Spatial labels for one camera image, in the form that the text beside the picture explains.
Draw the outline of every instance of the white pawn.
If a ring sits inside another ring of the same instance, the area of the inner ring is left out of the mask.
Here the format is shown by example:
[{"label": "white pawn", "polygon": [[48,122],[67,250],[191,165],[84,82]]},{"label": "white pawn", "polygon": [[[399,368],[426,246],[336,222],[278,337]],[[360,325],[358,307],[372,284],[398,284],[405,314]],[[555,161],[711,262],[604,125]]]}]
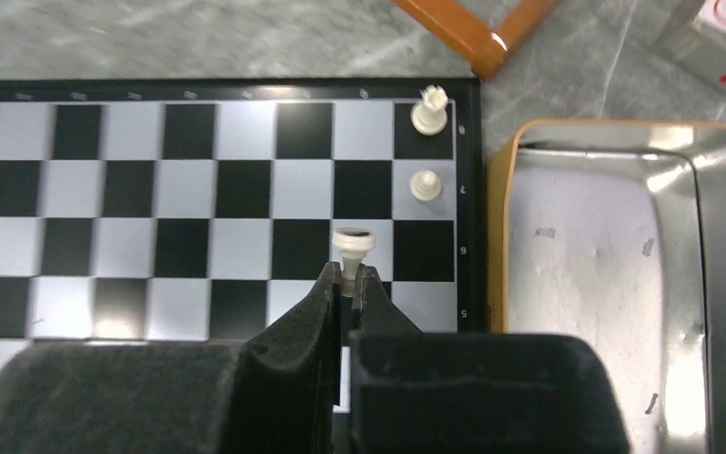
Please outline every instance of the white pawn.
[{"label": "white pawn", "polygon": [[410,179],[410,193],[420,201],[432,201],[441,188],[441,178],[432,170],[419,170]]},{"label": "white pawn", "polygon": [[446,126],[446,105],[449,98],[441,87],[430,85],[422,92],[422,100],[410,111],[410,120],[424,135],[435,135]]},{"label": "white pawn", "polygon": [[341,227],[333,231],[333,246],[338,248],[343,269],[341,277],[341,293],[343,296],[354,295],[354,278],[357,276],[357,269],[360,262],[366,258],[369,251],[377,245],[376,236],[364,229],[354,227]]}]

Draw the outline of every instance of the box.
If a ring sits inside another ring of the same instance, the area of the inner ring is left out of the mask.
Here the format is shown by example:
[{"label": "box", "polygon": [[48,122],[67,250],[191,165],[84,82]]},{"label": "box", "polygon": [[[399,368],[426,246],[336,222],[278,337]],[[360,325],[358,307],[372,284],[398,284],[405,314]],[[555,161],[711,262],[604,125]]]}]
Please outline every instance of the box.
[{"label": "box", "polygon": [[726,93],[726,0],[684,0],[655,47]]}]

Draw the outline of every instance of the black square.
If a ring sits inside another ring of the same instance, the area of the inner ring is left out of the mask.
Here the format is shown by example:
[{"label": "black square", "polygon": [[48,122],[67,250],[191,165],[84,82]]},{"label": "black square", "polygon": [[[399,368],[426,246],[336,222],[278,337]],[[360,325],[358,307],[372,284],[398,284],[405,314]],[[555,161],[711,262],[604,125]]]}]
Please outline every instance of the black square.
[{"label": "black square", "polygon": [[26,336],[29,278],[0,277],[0,338]]},{"label": "black square", "polygon": [[331,159],[333,105],[278,104],[276,156],[279,159]]},{"label": "black square", "polygon": [[57,106],[53,159],[98,159],[101,106]]},{"label": "black square", "polygon": [[93,337],[142,339],[146,333],[146,279],[95,280]]},{"label": "black square", "polygon": [[336,161],[333,218],[390,219],[392,161]]},{"label": "black square", "polygon": [[385,289],[386,294],[389,296],[389,299],[391,299],[392,297],[390,296],[390,282],[384,282],[383,288]]},{"label": "black square", "polygon": [[268,218],[271,161],[218,161],[216,218]]},{"label": "black square", "polygon": [[0,216],[37,216],[40,161],[0,161]]},{"label": "black square", "polygon": [[330,221],[275,219],[271,278],[314,280],[330,259]]},{"label": "black square", "polygon": [[360,311],[352,308],[352,298],[342,296],[340,302],[340,337],[341,345],[349,346],[349,333],[360,328]]},{"label": "black square", "polygon": [[452,159],[452,106],[447,106],[446,128],[436,135],[424,135],[413,127],[413,104],[395,104],[393,121],[394,159]]},{"label": "black square", "polygon": [[213,159],[215,104],[165,106],[163,159]]},{"label": "black square", "polygon": [[454,282],[454,222],[451,220],[393,221],[393,280]]},{"label": "black square", "polygon": [[267,281],[215,280],[210,293],[210,339],[246,341],[266,328]]},{"label": "black square", "polygon": [[148,218],[154,193],[153,161],[107,161],[102,216]]},{"label": "black square", "polygon": [[92,219],[46,219],[41,274],[89,276],[92,237]]},{"label": "black square", "polygon": [[157,219],[155,277],[207,277],[209,219]]}]

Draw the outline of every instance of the chessboard frame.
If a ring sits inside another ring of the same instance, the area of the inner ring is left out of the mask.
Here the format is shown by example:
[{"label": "chessboard frame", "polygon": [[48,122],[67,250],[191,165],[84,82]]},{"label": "chessboard frame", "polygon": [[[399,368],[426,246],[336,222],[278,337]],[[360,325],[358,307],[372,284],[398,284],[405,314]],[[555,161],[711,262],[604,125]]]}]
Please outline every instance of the chessboard frame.
[{"label": "chessboard frame", "polygon": [[450,121],[457,154],[458,332],[487,332],[487,217],[480,81],[476,78],[0,80],[0,102],[418,100],[427,85],[443,87],[454,101]]}]

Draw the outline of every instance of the wooden chair leg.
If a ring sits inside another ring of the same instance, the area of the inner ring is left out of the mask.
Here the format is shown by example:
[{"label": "wooden chair leg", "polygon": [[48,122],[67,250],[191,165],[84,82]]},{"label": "wooden chair leg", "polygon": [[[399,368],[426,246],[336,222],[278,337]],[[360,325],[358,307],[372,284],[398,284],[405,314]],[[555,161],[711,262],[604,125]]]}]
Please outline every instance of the wooden chair leg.
[{"label": "wooden chair leg", "polygon": [[491,30],[456,0],[393,1],[466,59],[483,80],[492,78],[561,2],[522,0]]}]

